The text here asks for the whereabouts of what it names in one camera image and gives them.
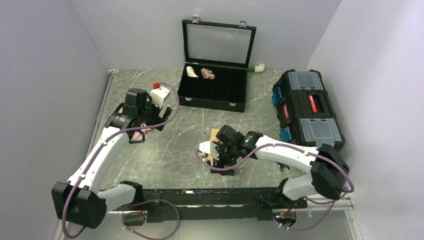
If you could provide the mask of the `black compartment storage box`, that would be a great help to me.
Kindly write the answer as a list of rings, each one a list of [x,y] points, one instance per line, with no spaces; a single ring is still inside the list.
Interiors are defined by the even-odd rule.
[[[238,24],[182,20],[184,67],[177,89],[180,105],[243,113],[248,71],[257,28]],[[192,66],[198,78],[188,77]],[[215,79],[202,77],[212,70]]]

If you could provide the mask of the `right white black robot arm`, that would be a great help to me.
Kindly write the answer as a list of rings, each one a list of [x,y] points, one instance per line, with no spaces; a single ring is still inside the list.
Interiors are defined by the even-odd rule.
[[[300,146],[279,141],[260,132],[249,131],[242,134],[229,125],[224,125],[214,140],[200,145],[203,154],[212,156],[221,166],[217,171],[228,171],[238,164],[238,159],[269,160],[304,172],[296,178],[282,181],[275,194],[276,203],[289,207],[294,201],[310,195],[321,195],[329,200],[339,200],[347,193],[345,184],[350,168],[332,145],[323,143],[320,147]]]

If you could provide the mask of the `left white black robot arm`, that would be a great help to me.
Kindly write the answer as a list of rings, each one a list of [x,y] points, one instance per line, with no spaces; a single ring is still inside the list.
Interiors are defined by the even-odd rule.
[[[144,130],[162,131],[172,113],[164,103],[171,90],[158,86],[150,91],[131,88],[107,118],[100,138],[79,169],[66,182],[56,182],[51,194],[58,219],[95,229],[105,215],[126,205],[139,209],[145,200],[139,183],[124,180],[107,190],[101,184],[121,149],[147,139]]]

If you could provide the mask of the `pink underwear navy trim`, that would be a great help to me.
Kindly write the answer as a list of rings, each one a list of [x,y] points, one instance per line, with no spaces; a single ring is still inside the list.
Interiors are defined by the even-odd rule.
[[[121,103],[117,108],[117,113],[120,114],[118,122],[115,124],[115,128],[129,129],[136,127],[146,127],[147,125],[140,121],[140,118],[144,115],[144,112],[141,110],[135,110],[135,112],[128,112],[127,110],[124,113],[124,103]],[[134,131],[127,131],[130,144],[144,143],[147,140],[147,132],[151,128],[139,129]]]

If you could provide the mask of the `beige underwear navy trim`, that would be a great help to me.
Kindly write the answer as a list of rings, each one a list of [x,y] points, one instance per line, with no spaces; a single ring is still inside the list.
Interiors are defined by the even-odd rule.
[[[213,128],[210,133],[210,153],[207,156],[207,160],[209,161],[212,167],[215,166],[219,157],[219,154],[216,149],[217,143],[219,142],[219,139],[217,138],[217,133],[219,132],[219,130],[219,128]]]

